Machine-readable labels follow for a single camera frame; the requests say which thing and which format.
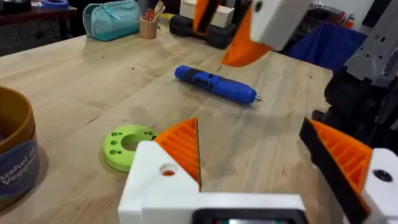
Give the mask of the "white orange left gripper right finger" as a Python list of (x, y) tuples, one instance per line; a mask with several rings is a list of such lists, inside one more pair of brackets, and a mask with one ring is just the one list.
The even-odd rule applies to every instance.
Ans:
[(397, 223), (397, 155), (305, 118), (299, 132), (344, 214), (343, 223)]

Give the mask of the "white orange left gripper left finger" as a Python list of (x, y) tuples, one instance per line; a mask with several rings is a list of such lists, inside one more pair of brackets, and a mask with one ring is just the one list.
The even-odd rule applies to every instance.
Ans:
[(144, 223), (148, 196), (198, 193), (201, 188), (198, 120), (190, 118), (137, 145), (121, 200), (120, 223)]

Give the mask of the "finger of the white orange right gripper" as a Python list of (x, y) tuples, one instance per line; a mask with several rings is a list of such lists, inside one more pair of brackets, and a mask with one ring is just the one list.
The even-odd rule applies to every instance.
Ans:
[(221, 63), (243, 67), (272, 50), (282, 50), (310, 5), (310, 0), (253, 1)]
[(215, 12), (220, 5), (219, 0), (197, 0), (193, 19), (193, 31), (206, 33)]

